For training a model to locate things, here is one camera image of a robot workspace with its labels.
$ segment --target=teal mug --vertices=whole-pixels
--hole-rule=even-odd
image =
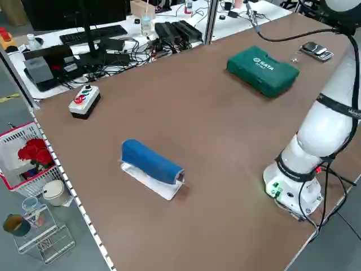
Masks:
[[[25,236],[31,229],[30,223],[21,215],[10,214],[3,224],[4,231],[11,233],[15,236]]]

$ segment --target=brown table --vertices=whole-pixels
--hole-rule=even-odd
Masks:
[[[323,27],[292,14],[262,32],[276,38]],[[310,40],[335,57],[321,64],[297,55]],[[285,62],[300,59],[300,76],[287,93],[267,99],[225,71],[229,57],[252,45]],[[250,29],[100,80],[102,99],[88,120],[68,111],[77,90],[43,101],[37,119],[116,268],[283,270],[314,229],[274,204],[262,173],[348,46],[330,33],[271,43]],[[121,143],[128,138],[184,167],[187,185],[172,201],[121,170]],[[359,143],[357,137],[353,146]],[[337,162],[334,169],[356,178],[359,154],[346,151]],[[330,183],[329,207],[342,195],[339,183]]]

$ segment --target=smartphone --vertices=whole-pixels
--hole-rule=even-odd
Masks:
[[[313,41],[307,42],[304,45],[302,45],[300,51],[304,52],[309,56],[312,56],[313,58],[321,62],[326,62],[327,60],[329,60],[334,56],[334,54],[328,51],[326,47],[317,44]]]

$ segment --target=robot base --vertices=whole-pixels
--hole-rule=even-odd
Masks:
[[[298,194],[302,183],[295,182],[282,174],[274,162],[269,165],[264,173],[263,180],[266,184],[266,193],[276,198],[279,203],[290,209],[298,217],[303,214],[298,204]],[[316,178],[306,182],[301,193],[301,206],[305,215],[312,214],[322,202],[321,186]]]

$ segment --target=gray device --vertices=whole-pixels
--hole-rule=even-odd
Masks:
[[[328,51],[327,48],[313,41],[307,42],[304,45],[302,45],[300,51],[304,52],[309,56],[312,56],[313,58],[321,62],[326,62],[327,60],[329,60],[334,56],[334,54]]]
[[[37,84],[54,78],[49,65],[42,56],[25,60],[24,63],[34,83]]]

